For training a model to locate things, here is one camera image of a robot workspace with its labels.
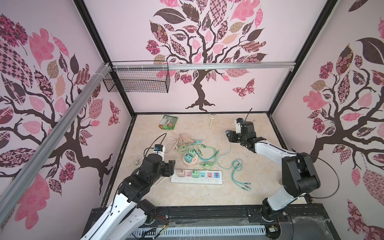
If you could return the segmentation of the pink charger plug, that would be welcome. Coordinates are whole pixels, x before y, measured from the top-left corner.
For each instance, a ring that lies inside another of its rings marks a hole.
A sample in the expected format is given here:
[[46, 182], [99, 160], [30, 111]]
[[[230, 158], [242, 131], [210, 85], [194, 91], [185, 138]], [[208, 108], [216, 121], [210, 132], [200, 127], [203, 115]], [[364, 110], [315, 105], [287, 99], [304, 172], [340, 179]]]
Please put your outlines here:
[[177, 170], [177, 176], [180, 177], [180, 178], [183, 178], [185, 177], [185, 171], [184, 170]]

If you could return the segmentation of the teal charger plug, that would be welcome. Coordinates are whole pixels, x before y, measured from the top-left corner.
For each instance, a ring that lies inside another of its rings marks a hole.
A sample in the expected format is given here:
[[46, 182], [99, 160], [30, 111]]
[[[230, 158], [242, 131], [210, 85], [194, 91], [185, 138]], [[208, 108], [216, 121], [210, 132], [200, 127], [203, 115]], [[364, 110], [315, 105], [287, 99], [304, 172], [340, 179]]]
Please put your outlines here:
[[185, 154], [184, 160], [186, 163], [190, 164], [194, 160], [194, 157], [191, 157], [190, 155]]

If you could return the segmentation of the light green charger plug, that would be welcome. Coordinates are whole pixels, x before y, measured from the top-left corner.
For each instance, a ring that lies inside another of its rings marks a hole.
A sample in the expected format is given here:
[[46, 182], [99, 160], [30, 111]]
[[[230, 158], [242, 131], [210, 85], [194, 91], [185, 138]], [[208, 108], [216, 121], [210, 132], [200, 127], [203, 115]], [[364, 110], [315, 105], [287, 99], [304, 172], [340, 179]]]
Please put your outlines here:
[[188, 155], [190, 155], [191, 157], [195, 157], [196, 156], [196, 151], [193, 150], [193, 149], [190, 149], [190, 150], [188, 150]]

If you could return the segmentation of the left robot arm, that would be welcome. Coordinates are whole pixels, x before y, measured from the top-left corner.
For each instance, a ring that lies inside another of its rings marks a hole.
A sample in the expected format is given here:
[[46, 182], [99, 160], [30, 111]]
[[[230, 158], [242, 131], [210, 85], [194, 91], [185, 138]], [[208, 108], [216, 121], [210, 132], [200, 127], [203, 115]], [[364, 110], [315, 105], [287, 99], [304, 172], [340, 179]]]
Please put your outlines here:
[[83, 240], [125, 240], [146, 222], [153, 222], [155, 206], [143, 197], [161, 177], [171, 177], [175, 160], [165, 162], [163, 154], [150, 154], [140, 168], [125, 178], [112, 203], [84, 234]]

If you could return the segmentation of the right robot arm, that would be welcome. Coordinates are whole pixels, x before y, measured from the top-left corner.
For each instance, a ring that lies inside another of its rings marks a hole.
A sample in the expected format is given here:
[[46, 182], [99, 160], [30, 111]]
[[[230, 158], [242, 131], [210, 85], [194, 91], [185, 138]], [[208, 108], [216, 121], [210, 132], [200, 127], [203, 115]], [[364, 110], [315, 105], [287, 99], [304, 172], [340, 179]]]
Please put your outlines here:
[[263, 137], [258, 137], [252, 122], [239, 118], [235, 125], [234, 131], [226, 131], [230, 143], [238, 143], [282, 167], [281, 188], [262, 203], [261, 214], [265, 221], [271, 222], [286, 206], [320, 188], [320, 178], [308, 154], [290, 152], [271, 144]]

